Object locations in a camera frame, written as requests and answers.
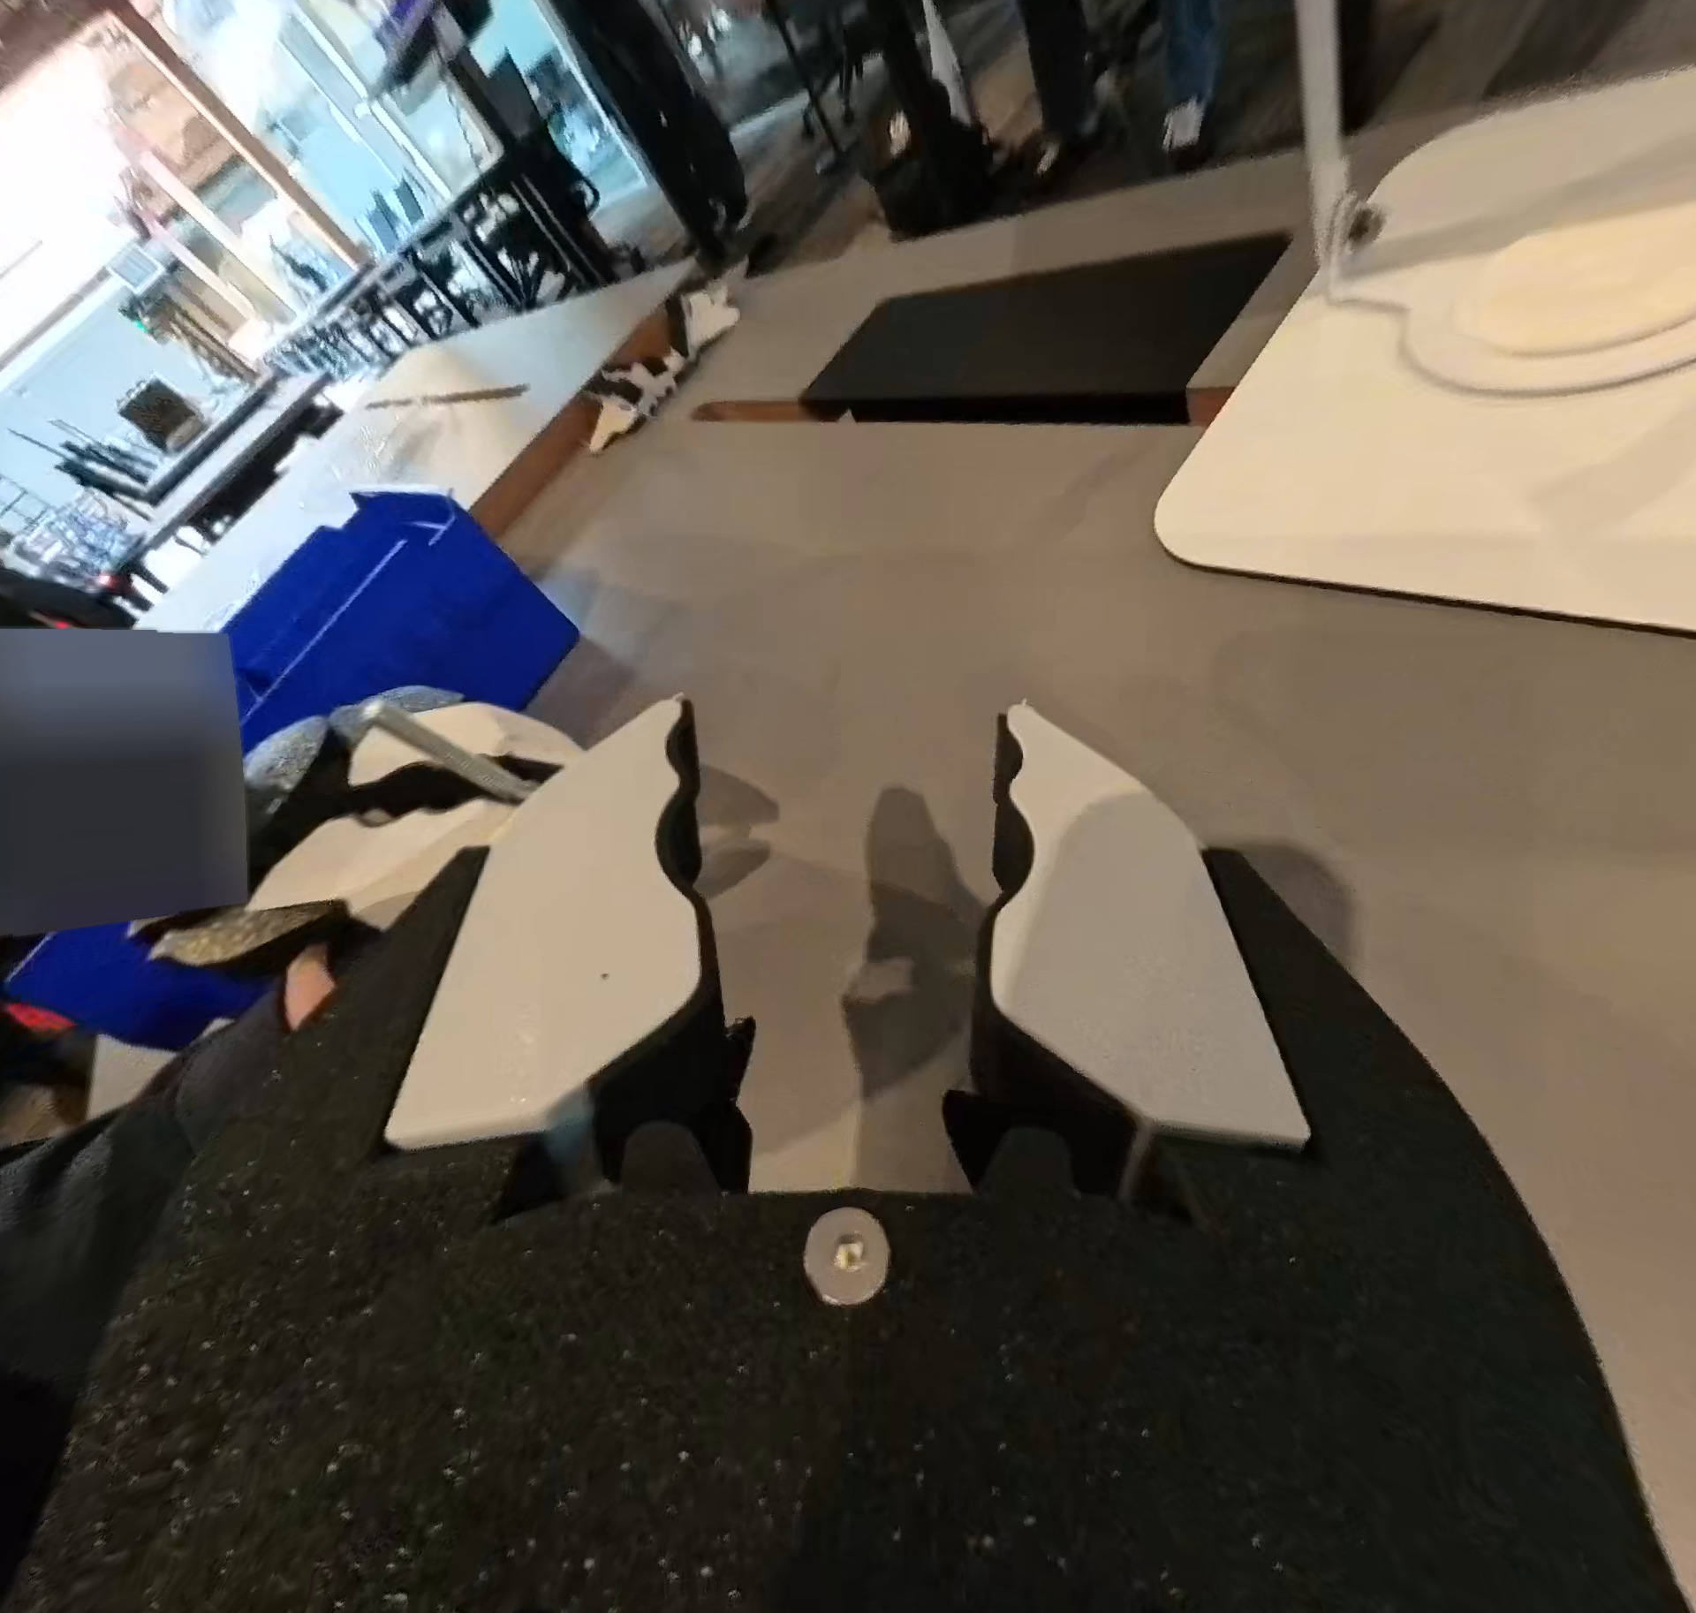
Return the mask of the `black bag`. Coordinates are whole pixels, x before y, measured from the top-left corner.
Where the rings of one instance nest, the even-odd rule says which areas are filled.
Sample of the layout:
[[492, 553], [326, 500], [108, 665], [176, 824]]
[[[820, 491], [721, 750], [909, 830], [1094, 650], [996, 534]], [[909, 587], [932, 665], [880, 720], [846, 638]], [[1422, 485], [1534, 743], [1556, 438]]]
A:
[[896, 241], [975, 226], [1002, 199], [1000, 146], [985, 127], [960, 118], [945, 86], [932, 76], [922, 78], [920, 99], [920, 127], [894, 105], [860, 139], [860, 171]]

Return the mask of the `blue plastic crate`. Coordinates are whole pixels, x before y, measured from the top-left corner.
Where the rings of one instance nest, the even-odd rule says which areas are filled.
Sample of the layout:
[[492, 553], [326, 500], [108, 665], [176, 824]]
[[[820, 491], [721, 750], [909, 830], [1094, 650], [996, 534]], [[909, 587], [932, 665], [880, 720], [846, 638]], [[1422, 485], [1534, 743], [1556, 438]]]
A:
[[383, 491], [352, 502], [224, 627], [244, 750], [407, 688], [521, 712], [581, 638], [453, 498]]

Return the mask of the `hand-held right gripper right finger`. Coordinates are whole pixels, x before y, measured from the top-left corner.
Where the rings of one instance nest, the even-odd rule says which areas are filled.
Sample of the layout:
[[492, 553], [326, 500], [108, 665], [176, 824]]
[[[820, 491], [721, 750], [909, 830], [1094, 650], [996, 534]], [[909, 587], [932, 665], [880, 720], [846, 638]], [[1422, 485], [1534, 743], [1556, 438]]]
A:
[[1144, 782], [1022, 701], [996, 722], [994, 902], [969, 1093], [1134, 1197], [1163, 1142], [1299, 1159], [1312, 1142], [1198, 839]]

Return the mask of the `white desk stand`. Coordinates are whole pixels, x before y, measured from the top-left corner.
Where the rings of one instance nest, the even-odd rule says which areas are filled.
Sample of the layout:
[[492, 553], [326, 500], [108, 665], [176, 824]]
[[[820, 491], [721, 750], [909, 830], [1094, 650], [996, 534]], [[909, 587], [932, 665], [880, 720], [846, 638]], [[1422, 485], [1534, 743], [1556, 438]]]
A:
[[1693, 69], [1428, 141], [1369, 188], [1297, 0], [1316, 275], [1155, 508], [1183, 565], [1691, 637]]

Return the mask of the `long grey table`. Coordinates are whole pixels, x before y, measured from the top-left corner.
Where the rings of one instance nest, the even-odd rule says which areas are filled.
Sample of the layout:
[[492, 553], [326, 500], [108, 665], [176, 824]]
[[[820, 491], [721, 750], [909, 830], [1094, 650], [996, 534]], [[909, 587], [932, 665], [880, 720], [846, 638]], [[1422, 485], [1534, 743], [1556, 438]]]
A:
[[[443, 495], [502, 542], [585, 451], [583, 389], [614, 362], [691, 262], [576, 296], [525, 317], [460, 332], [403, 356], [292, 459], [244, 517], [169, 585], [138, 627], [224, 629], [316, 529], [343, 525], [358, 493]], [[523, 398], [436, 411], [364, 415], [371, 398], [528, 385]]]

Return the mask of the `black table frame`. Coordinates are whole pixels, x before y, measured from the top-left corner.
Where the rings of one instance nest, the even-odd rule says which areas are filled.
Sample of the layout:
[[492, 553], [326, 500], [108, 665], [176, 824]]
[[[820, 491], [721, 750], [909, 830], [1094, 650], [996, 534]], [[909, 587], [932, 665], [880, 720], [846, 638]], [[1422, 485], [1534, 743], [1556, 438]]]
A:
[[[447, 65], [491, 23], [496, 0], [398, 0], [379, 33], [379, 91]], [[733, 269], [750, 212], [742, 161], [704, 84], [648, 0], [540, 0], [581, 63], [585, 93], [633, 148], [706, 277]]]

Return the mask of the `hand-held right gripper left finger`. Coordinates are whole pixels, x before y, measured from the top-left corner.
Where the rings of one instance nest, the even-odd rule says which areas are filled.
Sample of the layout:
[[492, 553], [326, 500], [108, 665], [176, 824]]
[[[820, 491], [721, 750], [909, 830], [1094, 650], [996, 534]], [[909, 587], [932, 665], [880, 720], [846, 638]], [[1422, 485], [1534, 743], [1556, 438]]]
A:
[[746, 1184], [752, 1021], [725, 1008], [693, 707], [674, 695], [564, 765], [483, 862], [385, 1142], [530, 1140], [570, 1187], [670, 1123]]

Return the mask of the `row of black chairs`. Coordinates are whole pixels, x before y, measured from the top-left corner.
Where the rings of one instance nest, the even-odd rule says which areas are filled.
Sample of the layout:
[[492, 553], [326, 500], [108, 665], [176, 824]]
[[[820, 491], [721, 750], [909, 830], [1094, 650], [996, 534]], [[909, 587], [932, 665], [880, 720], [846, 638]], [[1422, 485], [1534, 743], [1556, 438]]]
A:
[[4, 385], [4, 587], [97, 606], [161, 587], [152, 565], [237, 523], [339, 398], [407, 353], [604, 288], [604, 188], [527, 139], [246, 362], [161, 273], [106, 298]]

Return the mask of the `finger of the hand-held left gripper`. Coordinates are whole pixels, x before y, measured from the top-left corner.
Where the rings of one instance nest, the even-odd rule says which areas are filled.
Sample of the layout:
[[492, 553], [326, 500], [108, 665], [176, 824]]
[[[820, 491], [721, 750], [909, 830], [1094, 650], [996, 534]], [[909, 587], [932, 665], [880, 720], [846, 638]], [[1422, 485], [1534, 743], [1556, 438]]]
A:
[[460, 852], [491, 847], [515, 813], [477, 799], [383, 824], [332, 820], [271, 868], [250, 911], [341, 903], [350, 919], [388, 928]]
[[[583, 754], [583, 748], [559, 731], [528, 714], [496, 707], [445, 707], [430, 712], [407, 712], [402, 707], [383, 707], [396, 712], [411, 727], [430, 731], [439, 741], [449, 741], [468, 754], [489, 760], [519, 760], [564, 767]], [[349, 780], [364, 788], [402, 769], [419, 763], [436, 763], [436, 756], [421, 750], [409, 739], [392, 729], [362, 724], [350, 748]]]

